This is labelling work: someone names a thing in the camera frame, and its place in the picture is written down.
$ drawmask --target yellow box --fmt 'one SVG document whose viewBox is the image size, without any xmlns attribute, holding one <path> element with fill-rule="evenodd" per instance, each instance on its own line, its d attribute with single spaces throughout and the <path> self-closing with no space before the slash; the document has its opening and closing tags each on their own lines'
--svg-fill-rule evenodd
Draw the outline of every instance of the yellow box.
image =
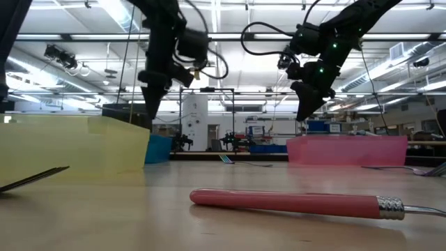
<svg viewBox="0 0 446 251">
<path fill-rule="evenodd" d="M 149 137 L 147 129 L 103 116 L 0 115 L 0 186 L 68 165 L 58 180 L 142 170 Z"/>
</svg>

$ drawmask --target pink bin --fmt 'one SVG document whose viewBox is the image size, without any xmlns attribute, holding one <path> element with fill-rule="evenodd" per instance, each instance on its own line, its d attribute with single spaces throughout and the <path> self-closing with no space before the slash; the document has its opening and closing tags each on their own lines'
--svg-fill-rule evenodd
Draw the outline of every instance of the pink bin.
<svg viewBox="0 0 446 251">
<path fill-rule="evenodd" d="M 304 136 L 286 141 L 299 165 L 404 165 L 407 137 Z"/>
</svg>

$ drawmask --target pink handle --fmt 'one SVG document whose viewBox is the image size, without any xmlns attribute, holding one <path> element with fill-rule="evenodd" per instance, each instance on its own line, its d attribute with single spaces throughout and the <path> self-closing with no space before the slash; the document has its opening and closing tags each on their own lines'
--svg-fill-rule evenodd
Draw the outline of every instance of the pink handle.
<svg viewBox="0 0 446 251">
<path fill-rule="evenodd" d="M 197 189 L 190 199 L 208 206 L 380 219 L 375 196 Z"/>
</svg>

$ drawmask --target workbench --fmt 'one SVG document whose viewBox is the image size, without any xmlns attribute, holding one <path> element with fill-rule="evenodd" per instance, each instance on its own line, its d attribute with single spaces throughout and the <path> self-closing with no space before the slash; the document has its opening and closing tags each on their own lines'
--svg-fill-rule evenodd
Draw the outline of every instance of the workbench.
<svg viewBox="0 0 446 251">
<path fill-rule="evenodd" d="M 195 206 L 195 188 L 400 197 L 446 209 L 446 179 L 360 167 L 168 162 L 114 179 L 57 176 L 0 196 L 2 250 L 444 250 L 446 219 L 404 221 Z"/>
</svg>

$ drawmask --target blue bin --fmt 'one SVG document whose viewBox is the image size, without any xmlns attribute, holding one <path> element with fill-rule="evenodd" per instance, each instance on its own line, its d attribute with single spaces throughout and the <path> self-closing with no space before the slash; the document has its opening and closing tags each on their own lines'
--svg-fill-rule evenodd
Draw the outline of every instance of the blue bin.
<svg viewBox="0 0 446 251">
<path fill-rule="evenodd" d="M 249 148 L 249 152 L 251 152 L 251 153 L 286 153 L 286 146 L 277 146 L 277 145 L 251 146 Z"/>
<path fill-rule="evenodd" d="M 172 138 L 151 135 L 148 141 L 146 164 L 163 163 L 170 160 Z"/>
</svg>

